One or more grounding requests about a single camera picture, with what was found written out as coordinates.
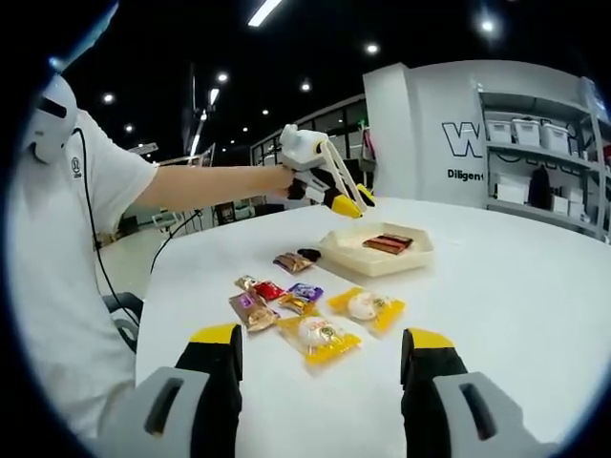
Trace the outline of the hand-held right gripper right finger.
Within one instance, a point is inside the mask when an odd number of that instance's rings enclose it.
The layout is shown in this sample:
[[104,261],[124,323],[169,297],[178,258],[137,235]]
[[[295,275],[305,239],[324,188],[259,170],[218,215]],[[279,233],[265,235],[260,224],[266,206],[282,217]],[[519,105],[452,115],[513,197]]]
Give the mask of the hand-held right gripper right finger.
[[550,457],[557,446],[525,427],[521,407],[452,341],[419,328],[402,336],[400,384],[409,457]]

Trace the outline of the person's left hand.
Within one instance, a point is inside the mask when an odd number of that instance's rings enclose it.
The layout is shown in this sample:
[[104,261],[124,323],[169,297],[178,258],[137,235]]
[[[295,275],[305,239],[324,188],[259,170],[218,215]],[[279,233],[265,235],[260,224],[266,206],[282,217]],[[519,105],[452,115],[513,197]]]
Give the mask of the person's left hand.
[[272,168],[272,193],[279,198],[288,198],[289,188],[293,184],[295,174],[292,170],[278,165]]

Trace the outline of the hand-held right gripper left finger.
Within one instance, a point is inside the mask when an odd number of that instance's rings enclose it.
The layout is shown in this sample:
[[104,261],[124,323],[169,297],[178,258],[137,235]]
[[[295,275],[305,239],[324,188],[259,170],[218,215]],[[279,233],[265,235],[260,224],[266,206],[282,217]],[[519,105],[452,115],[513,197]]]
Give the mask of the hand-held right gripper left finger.
[[95,443],[96,457],[233,457],[242,411],[242,327],[205,327],[173,367],[139,383]]

